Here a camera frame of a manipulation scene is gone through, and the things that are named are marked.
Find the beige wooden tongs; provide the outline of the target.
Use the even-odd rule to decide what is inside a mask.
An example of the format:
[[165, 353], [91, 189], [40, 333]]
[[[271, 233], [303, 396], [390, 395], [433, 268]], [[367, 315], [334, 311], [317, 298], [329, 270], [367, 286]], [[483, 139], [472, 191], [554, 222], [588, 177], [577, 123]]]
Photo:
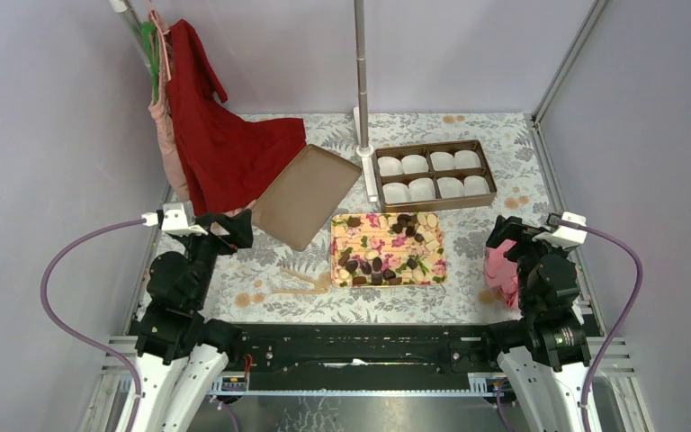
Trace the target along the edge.
[[301, 282], [301, 286], [286, 286], [283, 288], [273, 289], [274, 294], [290, 294], [290, 295], [322, 295], [329, 293], [331, 284], [330, 273], [324, 272], [319, 276], [312, 278], [306, 274], [293, 271], [288, 268], [281, 268], [281, 272]]

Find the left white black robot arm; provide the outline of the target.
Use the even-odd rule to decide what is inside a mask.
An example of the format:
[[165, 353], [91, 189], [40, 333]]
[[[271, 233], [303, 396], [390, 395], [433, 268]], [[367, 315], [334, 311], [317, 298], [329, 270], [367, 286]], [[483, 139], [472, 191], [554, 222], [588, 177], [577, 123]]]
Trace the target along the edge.
[[149, 267], [150, 302], [137, 324], [135, 373], [116, 428], [185, 431], [219, 374], [242, 361], [240, 328], [201, 311], [218, 257], [252, 247], [252, 213], [195, 217], [190, 203], [177, 202], [143, 217], [184, 252], [161, 254]]

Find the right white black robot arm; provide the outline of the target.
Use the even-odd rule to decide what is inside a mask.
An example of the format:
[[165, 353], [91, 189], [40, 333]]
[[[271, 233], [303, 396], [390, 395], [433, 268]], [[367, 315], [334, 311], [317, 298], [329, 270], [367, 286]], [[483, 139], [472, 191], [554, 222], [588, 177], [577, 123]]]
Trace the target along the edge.
[[547, 226], [498, 216], [486, 245], [513, 246], [520, 319], [489, 325], [481, 362], [502, 371], [532, 431], [599, 431], [602, 426], [587, 374], [592, 364], [578, 305], [578, 273], [570, 252], [586, 240], [584, 218], [551, 214]]

